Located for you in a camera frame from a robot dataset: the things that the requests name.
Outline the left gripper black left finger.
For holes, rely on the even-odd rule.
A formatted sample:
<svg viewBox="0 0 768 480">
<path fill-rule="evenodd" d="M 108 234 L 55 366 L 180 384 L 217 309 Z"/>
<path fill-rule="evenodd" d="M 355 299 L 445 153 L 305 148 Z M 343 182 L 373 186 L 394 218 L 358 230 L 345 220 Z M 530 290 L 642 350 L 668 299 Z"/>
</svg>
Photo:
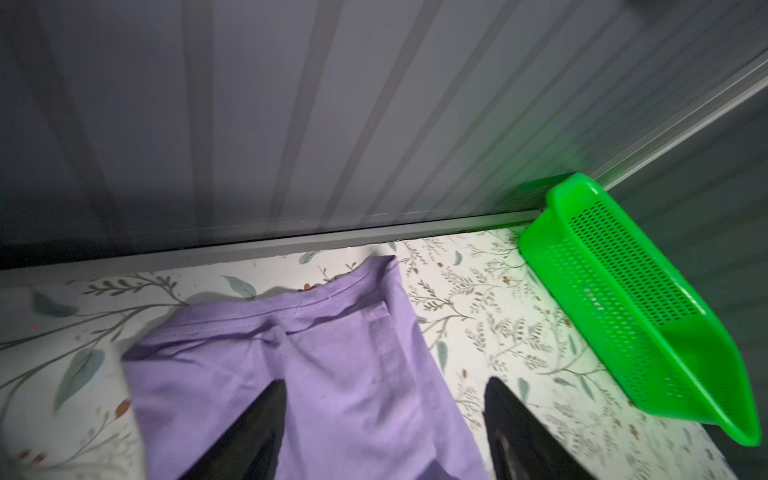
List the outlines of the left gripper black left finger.
<svg viewBox="0 0 768 480">
<path fill-rule="evenodd" d="M 286 406 L 285 382 L 272 381 L 181 479 L 274 479 Z"/>
</svg>

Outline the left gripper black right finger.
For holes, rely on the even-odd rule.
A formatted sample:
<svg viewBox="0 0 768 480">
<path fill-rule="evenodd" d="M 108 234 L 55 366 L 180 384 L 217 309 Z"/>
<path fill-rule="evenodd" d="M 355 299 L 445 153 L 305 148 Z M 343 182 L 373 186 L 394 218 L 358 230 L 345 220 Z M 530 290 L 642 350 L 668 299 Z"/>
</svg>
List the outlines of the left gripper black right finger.
<svg viewBox="0 0 768 480">
<path fill-rule="evenodd" d="M 484 420 L 498 479 L 585 479 L 590 474 L 497 377 L 484 393 Z"/>
</svg>

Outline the green plastic basket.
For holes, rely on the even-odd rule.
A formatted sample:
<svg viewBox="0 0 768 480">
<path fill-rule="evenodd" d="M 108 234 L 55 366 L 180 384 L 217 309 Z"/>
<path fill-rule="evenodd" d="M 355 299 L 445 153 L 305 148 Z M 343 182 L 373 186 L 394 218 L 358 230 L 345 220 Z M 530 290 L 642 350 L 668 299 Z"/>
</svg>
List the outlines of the green plastic basket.
<svg viewBox="0 0 768 480">
<path fill-rule="evenodd" d="M 594 180 L 547 192 L 520 253 L 586 342 L 646 413 L 762 441 L 741 354 L 696 290 Z"/>
</svg>

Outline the purple t shirt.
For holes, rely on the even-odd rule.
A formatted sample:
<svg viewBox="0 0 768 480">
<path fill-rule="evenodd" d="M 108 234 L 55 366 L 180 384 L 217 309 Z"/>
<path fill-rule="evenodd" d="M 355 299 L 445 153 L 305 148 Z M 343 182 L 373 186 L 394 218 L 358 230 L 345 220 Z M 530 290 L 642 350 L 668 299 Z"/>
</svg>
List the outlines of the purple t shirt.
<svg viewBox="0 0 768 480">
<path fill-rule="evenodd" d="M 285 385 L 280 479 L 484 479 L 397 260 L 306 292 L 175 311 L 122 358 L 150 479 L 181 477 Z"/>
</svg>

